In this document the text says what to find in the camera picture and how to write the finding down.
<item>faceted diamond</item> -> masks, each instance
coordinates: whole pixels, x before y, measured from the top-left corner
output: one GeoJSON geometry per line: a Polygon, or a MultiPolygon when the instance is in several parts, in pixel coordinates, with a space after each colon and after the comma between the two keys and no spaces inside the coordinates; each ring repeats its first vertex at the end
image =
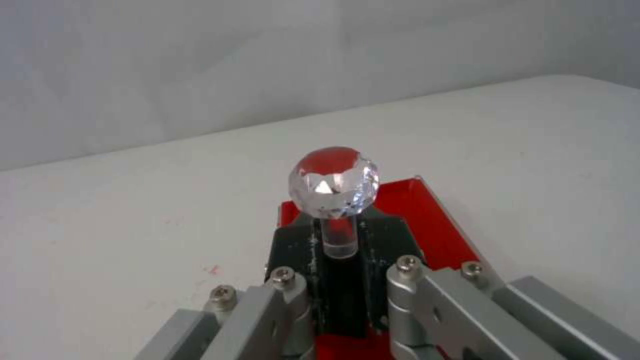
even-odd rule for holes
{"type": "Polygon", "coordinates": [[[306,155],[289,175],[289,195],[314,218],[356,215],[376,200],[377,166],[349,147],[327,147],[306,155]]]}

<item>gray wall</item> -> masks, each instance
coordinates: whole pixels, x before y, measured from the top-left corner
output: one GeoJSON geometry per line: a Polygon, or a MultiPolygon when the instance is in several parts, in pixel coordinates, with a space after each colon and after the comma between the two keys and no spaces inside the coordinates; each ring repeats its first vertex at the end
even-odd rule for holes
{"type": "Polygon", "coordinates": [[[537,74],[640,87],[639,3],[0,1],[0,169],[537,74]]]}

